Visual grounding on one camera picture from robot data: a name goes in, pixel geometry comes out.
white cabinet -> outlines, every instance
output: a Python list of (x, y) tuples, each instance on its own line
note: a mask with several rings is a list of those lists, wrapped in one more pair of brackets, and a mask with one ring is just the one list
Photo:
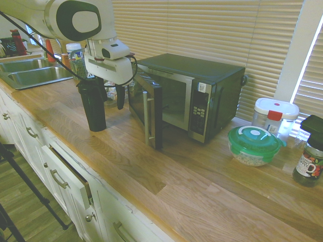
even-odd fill
[(99, 220), (105, 225), (104, 231), (110, 242), (163, 242), (135, 217), (129, 206), (123, 205), (101, 184), (94, 182), (90, 184), (92, 191), (96, 188), (93, 201), (100, 211)]
[(174, 242), (2, 90), (0, 111), (0, 141), (15, 144), (84, 241)]
[(97, 214), (90, 205), (91, 192), (87, 180), (70, 164), (70, 156), (56, 147), (42, 147), (47, 160), (46, 173), (56, 199), (63, 200), (67, 214), (86, 242), (103, 242)]
[(14, 140), (12, 139), (12, 135), (9, 130), (8, 122), (6, 121), (8, 119), (7, 114), (4, 112), (4, 101), (2, 99), (2, 95), (0, 93), (0, 142), (2, 144), (14, 144)]
[(44, 179), (45, 171), (39, 154), (39, 149), (45, 144), (41, 127), (6, 94), (2, 93), (2, 97), (2, 108), (5, 110), (5, 118), (7, 118), (6, 123), (16, 147), (26, 158), (41, 181), (48, 186)]

wooden floor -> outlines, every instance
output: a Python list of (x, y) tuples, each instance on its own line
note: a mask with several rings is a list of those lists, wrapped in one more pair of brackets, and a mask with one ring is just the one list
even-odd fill
[[(41, 194), (50, 200), (51, 207), (65, 224), (69, 217), (62, 210), (54, 197), (40, 181), (24, 157), (14, 146), (7, 146), (15, 155), (14, 160), (19, 164), (29, 179), (39, 189)], [(16, 171), (6, 161), (0, 162), (0, 203), (9, 214), (14, 224), (26, 241), (30, 242), (81, 242), (75, 225), (63, 230), (51, 213), (41, 204), (39, 199), (24, 183)], [(5, 230), (6, 238), (10, 235)], [(12, 236), (8, 242), (15, 242)]]

microwave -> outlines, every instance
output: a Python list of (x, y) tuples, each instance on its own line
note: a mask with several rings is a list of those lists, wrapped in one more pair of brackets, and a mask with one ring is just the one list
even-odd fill
[(244, 67), (169, 53), (139, 60), (128, 98), (146, 143), (161, 148), (165, 124), (207, 142), (236, 115), (244, 72)]

drawer handle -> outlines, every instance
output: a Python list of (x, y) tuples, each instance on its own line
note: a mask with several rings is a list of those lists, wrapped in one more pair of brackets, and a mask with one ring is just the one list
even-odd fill
[(69, 184), (68, 184), (67, 182), (62, 183), (62, 182), (60, 182), (60, 181), (56, 178), (55, 174), (57, 173), (57, 170), (50, 170), (50, 173), (51, 173), (52, 178), (56, 181), (56, 183), (57, 183), (60, 187), (62, 187), (62, 188), (64, 188), (64, 189), (66, 189), (66, 187), (67, 187)]
[(113, 223), (113, 227), (115, 228), (116, 232), (118, 233), (118, 235), (120, 236), (120, 238), (124, 241), (124, 242), (130, 242), (130, 240), (128, 240), (125, 235), (121, 232), (121, 230), (119, 229), (122, 226), (121, 222), (118, 223)]
[(29, 134), (31, 137), (33, 137), (33, 138), (38, 137), (38, 134), (36, 134), (35, 132), (33, 132), (33, 133), (35, 133), (35, 134), (32, 134), (32, 133), (30, 132), (30, 130), (32, 131), (32, 129), (31, 129), (30, 127), (29, 127), (29, 128), (27, 128), (27, 127), (26, 127), (26, 130), (27, 130), (28, 134)]

microwave control panel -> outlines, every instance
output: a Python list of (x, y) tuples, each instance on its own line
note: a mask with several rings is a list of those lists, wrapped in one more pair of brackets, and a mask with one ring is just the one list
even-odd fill
[(204, 135), (205, 120), (207, 117), (208, 93), (194, 90), (191, 105), (190, 130), (200, 135)]

